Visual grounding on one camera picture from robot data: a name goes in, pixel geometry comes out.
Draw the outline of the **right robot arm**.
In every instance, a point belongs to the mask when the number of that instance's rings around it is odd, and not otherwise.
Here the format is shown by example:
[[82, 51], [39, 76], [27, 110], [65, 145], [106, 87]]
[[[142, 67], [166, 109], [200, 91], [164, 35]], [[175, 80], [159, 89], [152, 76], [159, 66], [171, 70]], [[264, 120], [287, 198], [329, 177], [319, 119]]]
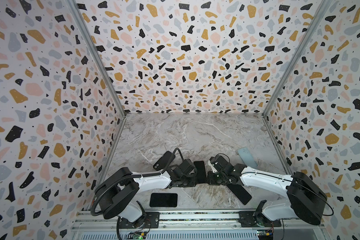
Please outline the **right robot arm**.
[[269, 226], [274, 221], [300, 219], [310, 225], [321, 224], [326, 194], [304, 173], [280, 175], [256, 170], [245, 164], [232, 165], [223, 155], [211, 157], [211, 170], [207, 173], [207, 182], [213, 186], [226, 186], [246, 205], [252, 195], [247, 187], [256, 187], [276, 193], [282, 198], [269, 202], [262, 200], [252, 213], [249, 225]]

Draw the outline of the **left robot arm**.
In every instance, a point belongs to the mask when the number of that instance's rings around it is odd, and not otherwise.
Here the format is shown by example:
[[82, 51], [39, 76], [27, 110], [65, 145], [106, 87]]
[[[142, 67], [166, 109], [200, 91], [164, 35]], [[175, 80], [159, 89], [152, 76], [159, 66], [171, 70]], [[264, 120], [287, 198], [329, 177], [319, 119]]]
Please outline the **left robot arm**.
[[141, 203], [131, 203], [137, 193], [172, 187], [194, 187], [197, 173], [195, 164], [189, 159], [161, 172], [134, 173], [127, 167], [121, 168], [96, 188], [91, 215], [102, 215], [105, 220], [120, 217], [134, 224], [141, 223], [146, 212]]

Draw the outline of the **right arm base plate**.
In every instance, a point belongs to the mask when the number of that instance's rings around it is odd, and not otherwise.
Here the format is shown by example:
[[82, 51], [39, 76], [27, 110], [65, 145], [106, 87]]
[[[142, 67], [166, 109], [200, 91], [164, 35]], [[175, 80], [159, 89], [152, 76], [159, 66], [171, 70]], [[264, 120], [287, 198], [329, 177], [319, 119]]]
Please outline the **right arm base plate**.
[[256, 211], [240, 211], [239, 223], [243, 228], [249, 228], [249, 227], [271, 228], [271, 227], [282, 226], [280, 220], [270, 221], [262, 213]]

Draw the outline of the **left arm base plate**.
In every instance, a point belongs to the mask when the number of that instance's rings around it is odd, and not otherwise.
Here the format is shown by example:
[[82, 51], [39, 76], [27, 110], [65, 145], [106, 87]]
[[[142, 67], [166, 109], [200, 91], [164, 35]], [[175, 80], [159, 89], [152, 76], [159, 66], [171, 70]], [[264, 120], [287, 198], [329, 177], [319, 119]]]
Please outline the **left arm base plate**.
[[130, 222], [125, 218], [118, 221], [120, 229], [157, 229], [159, 227], [160, 213], [146, 212], [134, 222]]

